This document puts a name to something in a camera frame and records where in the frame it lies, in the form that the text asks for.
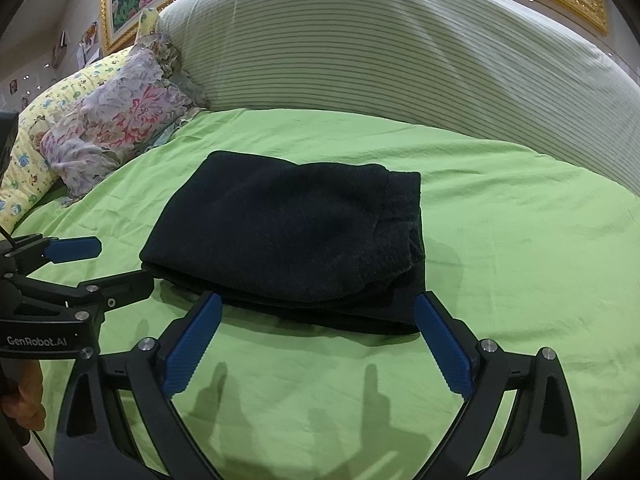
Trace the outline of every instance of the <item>green fabric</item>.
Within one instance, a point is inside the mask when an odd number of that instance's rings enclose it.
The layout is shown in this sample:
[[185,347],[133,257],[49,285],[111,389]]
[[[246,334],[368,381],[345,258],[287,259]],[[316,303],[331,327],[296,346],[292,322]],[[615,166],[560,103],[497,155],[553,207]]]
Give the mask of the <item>green fabric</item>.
[[[34,275],[76,284],[138,268],[162,207],[212,150],[420,171],[428,287],[505,350],[554,348],[577,411],[583,477],[603,460],[640,400],[634,195],[523,146],[435,128],[311,110],[205,113],[79,203],[52,202],[26,219],[22,234],[97,235],[104,247],[96,260]],[[158,282],[149,300],[107,314],[102,351],[158,336],[189,304]],[[49,443],[69,369],[44,364]],[[232,307],[174,403],[229,480],[411,479],[461,405],[419,336],[354,335]],[[498,438],[493,431],[478,465]]]

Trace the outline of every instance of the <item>folded clothing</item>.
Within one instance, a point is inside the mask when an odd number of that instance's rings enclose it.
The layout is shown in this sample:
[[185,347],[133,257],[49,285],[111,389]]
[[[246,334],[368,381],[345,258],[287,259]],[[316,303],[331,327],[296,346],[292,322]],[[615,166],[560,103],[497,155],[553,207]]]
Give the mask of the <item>folded clothing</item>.
[[172,196],[143,268],[268,314],[367,333],[417,331],[420,174],[213,152]]

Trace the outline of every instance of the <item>striped headboard cover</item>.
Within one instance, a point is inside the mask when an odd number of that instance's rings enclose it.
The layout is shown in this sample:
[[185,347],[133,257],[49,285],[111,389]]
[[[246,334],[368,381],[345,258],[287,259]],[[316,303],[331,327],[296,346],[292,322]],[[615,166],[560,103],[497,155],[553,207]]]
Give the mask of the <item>striped headboard cover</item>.
[[640,89],[511,0],[177,0],[158,29],[214,110],[437,126],[524,144],[640,194]]

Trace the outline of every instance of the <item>blue gripper pad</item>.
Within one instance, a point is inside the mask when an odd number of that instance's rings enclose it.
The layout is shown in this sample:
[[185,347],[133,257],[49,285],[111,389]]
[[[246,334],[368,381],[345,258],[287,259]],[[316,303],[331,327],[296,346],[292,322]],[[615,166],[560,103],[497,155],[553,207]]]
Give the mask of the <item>blue gripper pad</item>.
[[102,252],[100,240],[95,236],[87,236],[85,238],[53,240],[44,249],[44,257],[55,264],[63,264],[96,258],[100,252]]
[[198,363],[222,320],[222,300],[212,294],[169,354],[164,366],[162,392],[173,397],[187,389]]
[[415,299],[414,317],[449,389],[468,400],[474,391],[471,361],[424,294]]

